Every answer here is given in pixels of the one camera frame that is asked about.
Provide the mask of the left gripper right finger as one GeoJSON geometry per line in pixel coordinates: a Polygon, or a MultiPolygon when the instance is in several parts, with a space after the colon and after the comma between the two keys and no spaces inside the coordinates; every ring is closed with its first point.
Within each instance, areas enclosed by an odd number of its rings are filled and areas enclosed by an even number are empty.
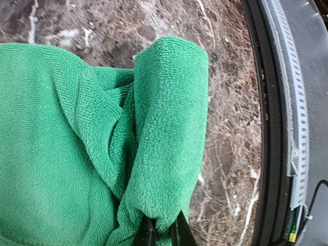
{"type": "Polygon", "coordinates": [[[197,246],[190,227],[182,211],[170,226],[172,246],[197,246]]]}

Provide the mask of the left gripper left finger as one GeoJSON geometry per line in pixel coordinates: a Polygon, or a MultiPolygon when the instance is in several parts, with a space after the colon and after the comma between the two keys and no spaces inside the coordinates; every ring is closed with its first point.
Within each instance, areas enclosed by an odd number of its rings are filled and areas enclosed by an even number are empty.
{"type": "Polygon", "coordinates": [[[156,220],[144,216],[133,240],[133,246],[156,246],[156,220]]]}

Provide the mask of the green microfiber towel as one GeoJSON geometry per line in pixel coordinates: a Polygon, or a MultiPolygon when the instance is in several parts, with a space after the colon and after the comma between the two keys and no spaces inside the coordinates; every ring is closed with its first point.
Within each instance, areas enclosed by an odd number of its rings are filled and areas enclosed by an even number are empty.
{"type": "Polygon", "coordinates": [[[1,44],[1,245],[156,245],[189,204],[202,164],[209,58],[163,37],[133,69],[53,46],[1,44]]]}

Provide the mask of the small circuit board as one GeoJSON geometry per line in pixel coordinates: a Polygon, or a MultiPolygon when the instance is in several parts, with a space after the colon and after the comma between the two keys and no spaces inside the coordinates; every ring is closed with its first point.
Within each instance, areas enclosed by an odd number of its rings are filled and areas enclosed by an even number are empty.
{"type": "Polygon", "coordinates": [[[295,209],[295,217],[293,218],[292,221],[292,228],[289,232],[289,238],[288,242],[291,244],[294,244],[297,239],[297,233],[300,228],[300,222],[302,221],[302,214],[303,214],[303,206],[299,206],[297,209],[295,209]]]}

